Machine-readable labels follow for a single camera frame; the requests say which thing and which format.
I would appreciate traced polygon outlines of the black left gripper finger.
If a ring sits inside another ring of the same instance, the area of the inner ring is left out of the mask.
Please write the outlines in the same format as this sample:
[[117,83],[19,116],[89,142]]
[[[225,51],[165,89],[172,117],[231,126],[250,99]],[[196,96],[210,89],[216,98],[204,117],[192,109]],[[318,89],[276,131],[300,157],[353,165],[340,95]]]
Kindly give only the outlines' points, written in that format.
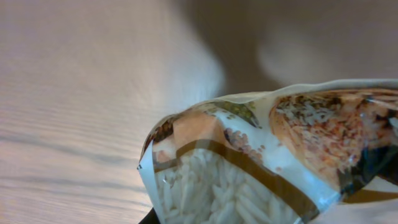
[[160,224],[159,218],[152,208],[148,214],[139,222],[139,224]]

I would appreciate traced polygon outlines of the beige mushroom pouch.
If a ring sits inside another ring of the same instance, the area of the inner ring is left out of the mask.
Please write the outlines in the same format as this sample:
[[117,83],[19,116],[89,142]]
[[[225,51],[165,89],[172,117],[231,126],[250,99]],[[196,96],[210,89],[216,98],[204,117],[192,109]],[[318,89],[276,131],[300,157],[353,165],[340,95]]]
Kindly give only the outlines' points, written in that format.
[[228,95],[166,116],[138,171],[160,223],[313,223],[397,209],[397,81]]

